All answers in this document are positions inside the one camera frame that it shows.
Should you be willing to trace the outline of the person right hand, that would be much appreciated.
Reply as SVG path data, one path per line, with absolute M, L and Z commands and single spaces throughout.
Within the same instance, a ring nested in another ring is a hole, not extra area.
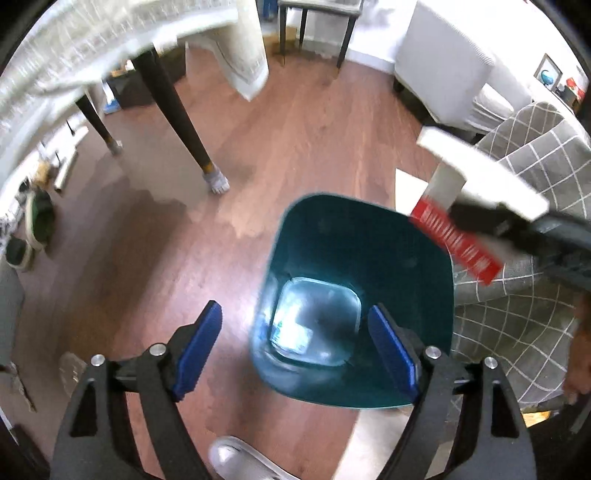
M 567 374 L 563 384 L 563 392 L 567 402 L 574 405 L 579 396 L 590 393 L 591 376 L 591 338 L 590 338 L 590 294 L 580 298 L 576 310 L 579 320 L 578 328 L 573 336 L 569 351 Z

